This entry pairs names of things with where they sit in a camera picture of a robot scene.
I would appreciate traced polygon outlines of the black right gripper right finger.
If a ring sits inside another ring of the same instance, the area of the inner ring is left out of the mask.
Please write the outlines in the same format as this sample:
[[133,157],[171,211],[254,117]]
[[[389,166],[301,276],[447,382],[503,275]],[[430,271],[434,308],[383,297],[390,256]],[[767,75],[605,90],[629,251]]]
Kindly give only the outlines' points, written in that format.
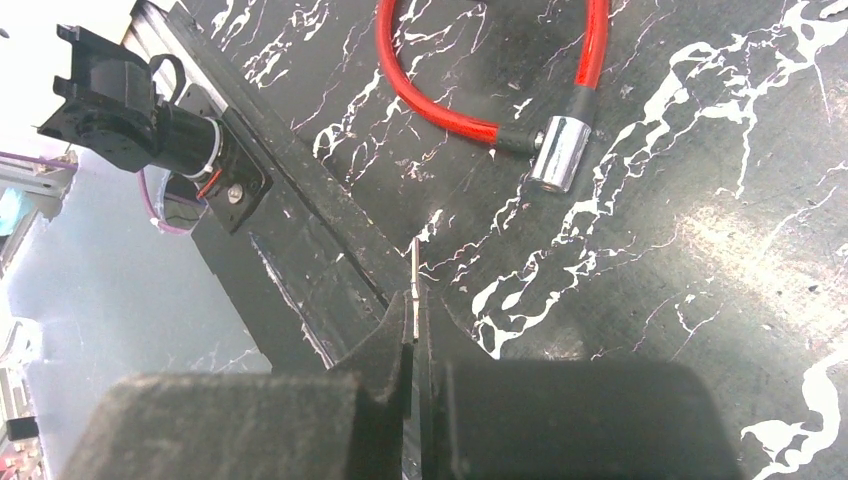
[[706,383],[653,360],[496,360],[415,302],[426,479],[739,479]]

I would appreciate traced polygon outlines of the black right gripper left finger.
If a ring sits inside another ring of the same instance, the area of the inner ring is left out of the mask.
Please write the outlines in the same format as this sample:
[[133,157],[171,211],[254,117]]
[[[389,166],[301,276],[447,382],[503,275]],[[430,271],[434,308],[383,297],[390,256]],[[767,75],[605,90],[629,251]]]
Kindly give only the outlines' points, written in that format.
[[103,397],[65,479],[398,479],[412,389],[408,293],[318,374],[148,374]]

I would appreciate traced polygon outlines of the small silver metal piece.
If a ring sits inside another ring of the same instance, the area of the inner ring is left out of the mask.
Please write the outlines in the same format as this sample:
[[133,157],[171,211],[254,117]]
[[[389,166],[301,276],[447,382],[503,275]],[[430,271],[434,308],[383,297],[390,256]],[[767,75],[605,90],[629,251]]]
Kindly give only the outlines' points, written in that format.
[[410,298],[412,315],[412,336],[416,343],[420,334],[420,239],[413,237],[410,244]]

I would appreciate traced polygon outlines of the red cable lock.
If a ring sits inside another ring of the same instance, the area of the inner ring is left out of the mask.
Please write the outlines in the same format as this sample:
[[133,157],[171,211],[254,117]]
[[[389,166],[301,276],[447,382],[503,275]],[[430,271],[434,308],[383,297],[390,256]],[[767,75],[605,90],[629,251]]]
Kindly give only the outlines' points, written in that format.
[[484,121],[444,107],[422,93],[410,80],[393,44],[394,1],[377,3],[376,53],[390,86],[415,113],[448,132],[498,149],[534,158],[527,179],[554,193],[570,190],[593,131],[597,88],[608,45],[610,3],[586,3],[586,21],[574,88],[563,115],[550,117],[538,131],[518,130]]

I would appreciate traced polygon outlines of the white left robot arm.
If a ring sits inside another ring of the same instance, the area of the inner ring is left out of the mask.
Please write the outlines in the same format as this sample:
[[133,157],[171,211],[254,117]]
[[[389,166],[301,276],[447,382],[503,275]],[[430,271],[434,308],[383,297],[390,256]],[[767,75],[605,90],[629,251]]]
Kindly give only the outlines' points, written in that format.
[[222,129],[177,106],[187,85],[177,56],[144,60],[80,26],[58,25],[56,34],[71,46],[71,74],[55,77],[53,92],[64,102],[38,134],[85,147],[131,173],[149,165],[191,180],[212,173]]

